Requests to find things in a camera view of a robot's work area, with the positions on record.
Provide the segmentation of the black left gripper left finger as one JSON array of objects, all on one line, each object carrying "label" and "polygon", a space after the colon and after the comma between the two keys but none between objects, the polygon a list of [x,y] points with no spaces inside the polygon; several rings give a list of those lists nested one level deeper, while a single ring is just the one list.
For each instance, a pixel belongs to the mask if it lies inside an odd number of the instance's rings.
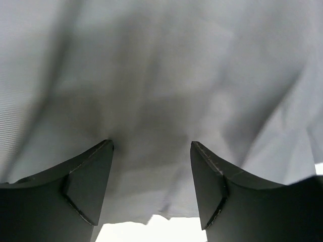
[{"label": "black left gripper left finger", "polygon": [[104,140],[50,169],[2,183],[1,241],[90,241],[113,152],[113,142]]}]

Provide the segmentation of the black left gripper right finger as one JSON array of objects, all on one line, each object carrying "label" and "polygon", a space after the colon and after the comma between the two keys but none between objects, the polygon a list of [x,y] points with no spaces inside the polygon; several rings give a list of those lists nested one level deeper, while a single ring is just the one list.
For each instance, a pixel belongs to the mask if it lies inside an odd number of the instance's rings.
[{"label": "black left gripper right finger", "polygon": [[322,176],[278,184],[231,164],[196,141],[190,158],[208,241],[322,241]]}]

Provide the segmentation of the grey pleated skirt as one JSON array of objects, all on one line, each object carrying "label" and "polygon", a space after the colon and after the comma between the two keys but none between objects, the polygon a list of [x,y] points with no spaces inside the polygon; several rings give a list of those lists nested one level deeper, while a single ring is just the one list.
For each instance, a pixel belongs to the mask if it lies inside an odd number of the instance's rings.
[{"label": "grey pleated skirt", "polygon": [[198,215],[190,144],[281,184],[322,162],[322,1],[1,1],[1,181],[104,139],[100,222]]}]

